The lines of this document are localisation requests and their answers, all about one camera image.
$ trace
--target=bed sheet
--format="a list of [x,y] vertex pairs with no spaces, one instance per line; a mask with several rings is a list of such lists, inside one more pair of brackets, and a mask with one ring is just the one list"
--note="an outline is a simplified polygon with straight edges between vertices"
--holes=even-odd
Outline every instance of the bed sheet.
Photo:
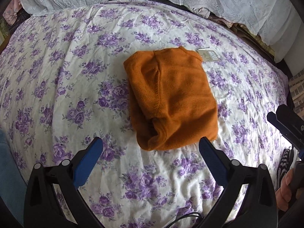
[[213,47],[222,57],[202,63],[218,103],[214,146],[243,165],[266,164],[275,180],[290,144],[266,115],[285,103],[287,77],[211,21],[154,2],[112,1],[32,17],[0,55],[0,126],[25,181],[35,163],[57,165],[99,136],[104,152],[80,193],[106,227],[164,227],[188,212],[207,214],[222,187],[198,144],[143,151],[128,112],[123,62],[139,50],[181,45]]

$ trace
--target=orange knit fabric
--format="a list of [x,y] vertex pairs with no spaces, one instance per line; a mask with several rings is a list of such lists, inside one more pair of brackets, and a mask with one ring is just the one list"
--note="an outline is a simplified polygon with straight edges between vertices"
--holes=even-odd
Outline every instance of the orange knit fabric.
[[183,47],[138,51],[124,67],[139,146],[169,150],[217,138],[217,105],[202,58]]

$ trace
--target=silver screw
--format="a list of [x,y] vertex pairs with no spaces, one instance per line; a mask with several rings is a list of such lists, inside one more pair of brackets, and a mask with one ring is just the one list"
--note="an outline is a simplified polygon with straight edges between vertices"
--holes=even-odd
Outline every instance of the silver screw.
[[231,161],[231,163],[232,163],[234,166],[239,166],[239,165],[240,165],[240,162],[239,162],[238,160],[236,160],[236,159],[233,159],[233,160]]
[[40,163],[37,163],[37,164],[34,165],[34,168],[37,170],[37,169],[40,168],[40,166],[41,166],[41,164],[40,164]]
[[70,164],[70,161],[69,161],[68,159],[65,159],[64,161],[61,162],[61,164],[62,164],[63,166],[67,166],[67,165]]
[[260,164],[260,166],[263,170],[267,170],[267,166],[265,164]]

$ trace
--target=pink floral cloth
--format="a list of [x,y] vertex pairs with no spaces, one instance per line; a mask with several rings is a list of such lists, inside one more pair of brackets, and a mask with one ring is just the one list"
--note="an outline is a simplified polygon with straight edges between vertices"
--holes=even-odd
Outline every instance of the pink floral cloth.
[[3,17],[9,25],[13,25],[17,20],[17,12],[22,8],[20,0],[11,0],[3,13]]

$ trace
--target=folded sweater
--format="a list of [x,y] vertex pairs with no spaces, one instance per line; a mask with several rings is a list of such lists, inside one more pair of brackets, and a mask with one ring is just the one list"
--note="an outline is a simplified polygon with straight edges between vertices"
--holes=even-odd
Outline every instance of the folded sweater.
[[139,146],[169,150],[217,138],[217,105],[202,58],[183,47],[138,51],[124,67]]

